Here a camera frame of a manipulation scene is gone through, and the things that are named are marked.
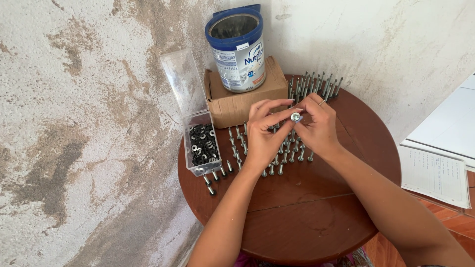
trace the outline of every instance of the can label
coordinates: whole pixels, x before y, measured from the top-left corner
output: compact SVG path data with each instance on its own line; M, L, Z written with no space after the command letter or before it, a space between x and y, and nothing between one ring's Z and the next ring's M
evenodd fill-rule
M246 43L237 46L236 51L211 50L223 85L229 91L252 91L266 79L262 36L252 45Z

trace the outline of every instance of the hand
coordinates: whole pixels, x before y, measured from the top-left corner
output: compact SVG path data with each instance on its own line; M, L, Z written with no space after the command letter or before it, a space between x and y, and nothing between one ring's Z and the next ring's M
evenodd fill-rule
M312 117L312 122L294 126L305 146L322 158L342 148L336 136L336 112L316 93L309 94L295 107L302 108Z
M292 102L292 99L266 99L251 105L247 122L248 152L243 168L250 166L253 170L262 172L275 158L280 144L295 125L290 115L302 110L291 108L275 114L270 114L269 111L276 107L290 105ZM269 126L283 120L286 122L276 133L267 131Z

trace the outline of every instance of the formula can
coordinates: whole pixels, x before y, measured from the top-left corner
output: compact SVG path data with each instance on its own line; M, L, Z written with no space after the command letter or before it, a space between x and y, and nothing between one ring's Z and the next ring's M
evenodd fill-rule
M257 89L266 79L260 5L213 14L205 28L224 87L234 93Z

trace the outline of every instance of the table top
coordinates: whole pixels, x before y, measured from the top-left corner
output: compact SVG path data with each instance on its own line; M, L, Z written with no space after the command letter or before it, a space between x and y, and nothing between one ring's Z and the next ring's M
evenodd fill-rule
M396 145L381 119L361 100L340 89L329 101L337 113L340 143L397 185L401 168ZM225 163L237 169L227 129L216 129ZM235 138L242 160L246 156ZM378 230L345 180L319 156L284 164L283 175L261 177L254 188L244 226L242 250L252 257L280 265L304 266L346 255L364 245ZM202 177L186 169L183 140L178 154L178 177L183 195L196 218L205 225L233 181L237 170L213 182L210 196Z

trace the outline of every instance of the plastic box lid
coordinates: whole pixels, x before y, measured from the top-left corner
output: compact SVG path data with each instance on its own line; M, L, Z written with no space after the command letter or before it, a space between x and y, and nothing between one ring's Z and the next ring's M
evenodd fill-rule
M160 61L181 115L185 117L209 110L191 49L160 55Z

